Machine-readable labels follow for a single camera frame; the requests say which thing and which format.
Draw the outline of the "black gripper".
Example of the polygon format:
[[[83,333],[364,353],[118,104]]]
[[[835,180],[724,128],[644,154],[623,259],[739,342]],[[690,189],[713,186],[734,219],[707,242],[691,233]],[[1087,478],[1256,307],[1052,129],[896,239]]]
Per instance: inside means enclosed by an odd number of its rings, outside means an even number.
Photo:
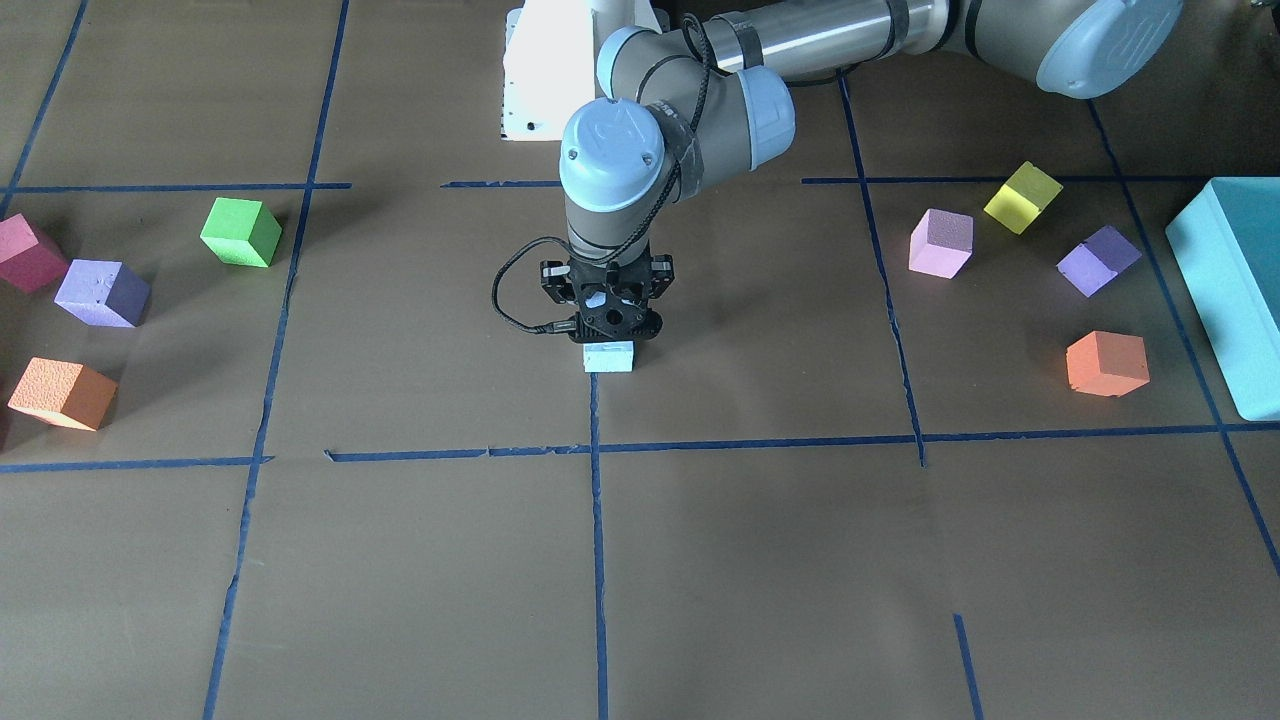
[[[556,304],[596,301],[598,295],[621,301],[649,301],[659,299],[673,282],[672,256],[653,256],[648,245],[632,246],[623,256],[605,264],[579,259],[540,261],[541,288]]]

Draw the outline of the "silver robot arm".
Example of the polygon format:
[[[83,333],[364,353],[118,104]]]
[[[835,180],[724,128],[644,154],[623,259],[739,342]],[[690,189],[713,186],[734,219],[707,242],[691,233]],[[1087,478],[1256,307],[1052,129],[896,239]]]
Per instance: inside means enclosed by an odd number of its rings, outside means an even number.
[[[550,300],[644,306],[669,279],[649,251],[668,204],[786,152],[790,85],[899,54],[950,50],[1043,91],[1093,99],[1128,82],[1176,24],[1179,1],[782,1],[681,29],[628,26],[596,54],[600,97],[561,141],[567,259],[545,261]]]

